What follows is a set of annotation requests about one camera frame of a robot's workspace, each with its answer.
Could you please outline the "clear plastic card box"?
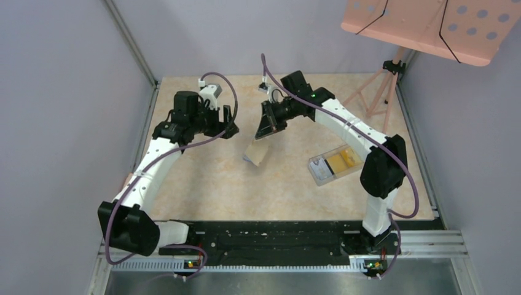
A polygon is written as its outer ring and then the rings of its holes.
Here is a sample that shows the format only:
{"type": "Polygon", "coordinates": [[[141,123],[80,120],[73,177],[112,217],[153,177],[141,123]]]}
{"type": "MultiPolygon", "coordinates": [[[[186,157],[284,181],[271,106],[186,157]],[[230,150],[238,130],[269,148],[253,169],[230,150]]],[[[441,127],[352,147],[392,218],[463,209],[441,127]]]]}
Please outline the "clear plastic card box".
{"type": "Polygon", "coordinates": [[[310,158],[307,167],[316,185],[323,186],[357,172],[363,165],[361,156],[351,146],[345,144],[310,158]]]}

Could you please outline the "yellow credit card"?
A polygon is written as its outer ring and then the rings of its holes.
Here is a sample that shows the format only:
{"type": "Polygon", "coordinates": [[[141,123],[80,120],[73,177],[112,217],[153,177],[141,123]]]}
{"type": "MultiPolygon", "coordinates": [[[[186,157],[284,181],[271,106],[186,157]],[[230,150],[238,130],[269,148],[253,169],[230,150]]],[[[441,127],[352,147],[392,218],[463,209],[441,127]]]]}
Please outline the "yellow credit card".
{"type": "Polygon", "coordinates": [[[363,161],[352,148],[346,148],[326,158],[334,175],[345,175],[362,167],[363,161]]]}

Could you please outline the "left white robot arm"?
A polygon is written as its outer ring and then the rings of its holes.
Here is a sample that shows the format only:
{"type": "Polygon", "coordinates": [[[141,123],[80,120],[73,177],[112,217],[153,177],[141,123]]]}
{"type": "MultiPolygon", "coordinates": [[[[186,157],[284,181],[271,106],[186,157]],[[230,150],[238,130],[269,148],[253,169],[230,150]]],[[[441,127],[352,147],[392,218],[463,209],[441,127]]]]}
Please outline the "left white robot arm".
{"type": "Polygon", "coordinates": [[[206,88],[174,95],[173,109],[154,128],[146,155],[129,183],[113,201],[102,202],[98,208],[106,249],[142,256],[168,245],[174,245],[182,254],[196,249],[197,238],[189,232],[189,225],[179,221],[155,222],[149,212],[175,161],[185,150],[196,146],[195,135],[207,136],[209,143],[238,133],[238,104],[219,107],[217,97],[206,88]]]}

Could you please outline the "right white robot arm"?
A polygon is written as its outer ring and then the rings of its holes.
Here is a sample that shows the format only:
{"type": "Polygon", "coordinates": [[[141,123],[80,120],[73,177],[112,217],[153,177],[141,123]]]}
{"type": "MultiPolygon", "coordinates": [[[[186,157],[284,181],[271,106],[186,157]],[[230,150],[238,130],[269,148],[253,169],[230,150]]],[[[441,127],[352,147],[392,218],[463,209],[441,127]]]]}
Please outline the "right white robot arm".
{"type": "Polygon", "coordinates": [[[324,87],[312,89],[301,71],[281,79],[282,86],[263,77],[258,89],[268,95],[263,101],[257,140],[281,132],[288,121],[303,116],[339,136],[363,161],[360,183],[368,194],[359,241],[352,249],[381,253],[394,245],[391,241],[392,209],[405,178],[407,153],[404,139],[374,130],[346,110],[335,95],[324,87]]]}

